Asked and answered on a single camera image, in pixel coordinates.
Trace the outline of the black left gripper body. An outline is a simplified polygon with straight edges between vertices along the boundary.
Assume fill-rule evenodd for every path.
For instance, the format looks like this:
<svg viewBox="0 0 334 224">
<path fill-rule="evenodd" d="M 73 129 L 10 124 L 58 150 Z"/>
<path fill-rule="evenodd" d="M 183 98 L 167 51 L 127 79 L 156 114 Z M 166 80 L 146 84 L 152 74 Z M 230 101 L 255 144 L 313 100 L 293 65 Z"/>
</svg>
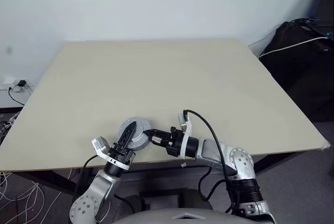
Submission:
<svg viewBox="0 0 334 224">
<path fill-rule="evenodd" d="M 124 147 L 121 144 L 114 143 L 109 150 L 109 156 L 129 166 L 135 157 L 135 153 L 133 150 Z"/>
</svg>

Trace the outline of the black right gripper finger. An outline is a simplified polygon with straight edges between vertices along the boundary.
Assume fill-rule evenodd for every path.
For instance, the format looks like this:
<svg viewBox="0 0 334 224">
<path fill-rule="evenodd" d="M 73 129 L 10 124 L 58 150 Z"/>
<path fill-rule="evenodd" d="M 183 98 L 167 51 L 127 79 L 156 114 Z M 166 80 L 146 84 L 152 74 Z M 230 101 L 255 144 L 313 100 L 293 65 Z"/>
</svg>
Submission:
<svg viewBox="0 0 334 224">
<path fill-rule="evenodd" d="M 148 129 L 143 131 L 145 135 L 147 135 L 149 138 L 157 137 L 157 138 L 171 138 L 171 133 L 161 131 L 158 129 Z"/>
<path fill-rule="evenodd" d="M 169 141 L 158 136 L 152 136 L 150 141 L 157 146 L 169 146 Z"/>
</svg>

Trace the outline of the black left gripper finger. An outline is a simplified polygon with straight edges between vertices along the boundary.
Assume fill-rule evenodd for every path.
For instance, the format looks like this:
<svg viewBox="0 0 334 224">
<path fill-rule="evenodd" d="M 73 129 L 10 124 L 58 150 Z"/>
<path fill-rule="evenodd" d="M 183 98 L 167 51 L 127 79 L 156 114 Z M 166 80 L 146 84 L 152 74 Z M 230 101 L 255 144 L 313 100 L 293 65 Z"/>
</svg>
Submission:
<svg viewBox="0 0 334 224">
<path fill-rule="evenodd" d="M 118 144 L 121 148 L 127 148 L 130 141 L 132 141 L 132 137 L 136 131 L 137 122 L 133 121 L 128 124 L 123 130 L 120 138 L 118 139 Z"/>
</svg>

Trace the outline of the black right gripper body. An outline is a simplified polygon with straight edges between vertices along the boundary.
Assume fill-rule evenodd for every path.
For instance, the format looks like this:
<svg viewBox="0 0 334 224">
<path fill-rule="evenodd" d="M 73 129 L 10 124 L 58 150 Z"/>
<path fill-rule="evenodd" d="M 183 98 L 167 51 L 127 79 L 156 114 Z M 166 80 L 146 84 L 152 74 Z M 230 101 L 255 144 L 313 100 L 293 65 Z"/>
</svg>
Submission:
<svg viewBox="0 0 334 224">
<path fill-rule="evenodd" d="M 171 127 L 171 136 L 166 146 L 166 151 L 169 155 L 178 157 L 181 153 L 181 146 L 184 133 L 176 127 Z"/>
</svg>

